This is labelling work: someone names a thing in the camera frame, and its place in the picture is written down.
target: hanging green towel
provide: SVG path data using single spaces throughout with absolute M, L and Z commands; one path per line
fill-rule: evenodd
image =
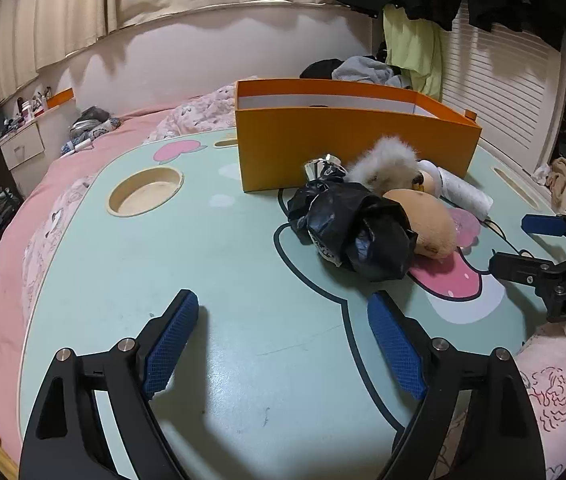
M 443 54 L 441 28 L 428 20 L 410 20 L 405 10 L 383 11 L 387 64 L 409 70 L 412 88 L 440 101 Z

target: white drawer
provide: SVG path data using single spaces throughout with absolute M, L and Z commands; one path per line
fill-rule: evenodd
M 16 168 L 33 156 L 43 153 L 43 141 L 38 127 L 32 124 L 0 147 L 8 170 Z

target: louvered door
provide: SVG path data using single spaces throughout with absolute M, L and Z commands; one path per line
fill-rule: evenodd
M 442 35 L 442 101 L 475 111 L 482 137 L 532 173 L 551 135 L 560 52 L 528 32 L 484 32 L 468 18 L 463 0 L 453 31 Z

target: metal pin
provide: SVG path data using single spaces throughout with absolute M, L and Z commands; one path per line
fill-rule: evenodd
M 509 361 L 509 358 L 512 355 L 506 348 L 496 348 L 496 357 L 498 357 L 501 361 Z
M 126 337 L 125 339 L 121 339 L 121 341 L 118 342 L 116 347 L 121 352 L 129 352 L 132 348 L 134 348 L 135 344 L 136 341 L 134 341 L 131 337 Z
M 435 337 L 432 339 L 432 346 L 439 352 L 444 352 L 449 348 L 449 341 L 442 337 Z
M 72 355 L 72 351 L 69 348 L 61 348 L 56 352 L 56 359 L 59 361 L 67 361 L 70 355 Z

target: blue textured pad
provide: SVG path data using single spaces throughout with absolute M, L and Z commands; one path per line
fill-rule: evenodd
M 428 388 L 423 381 L 420 357 L 377 294 L 367 303 L 367 319 L 400 386 L 416 400 L 421 400 Z
M 178 308 L 145 362 L 143 391 L 148 399 L 162 392 L 172 376 L 198 320 L 198 298 L 191 292 Z
M 521 229 L 529 235 L 563 236 L 566 234 L 566 221 L 559 216 L 525 215 Z

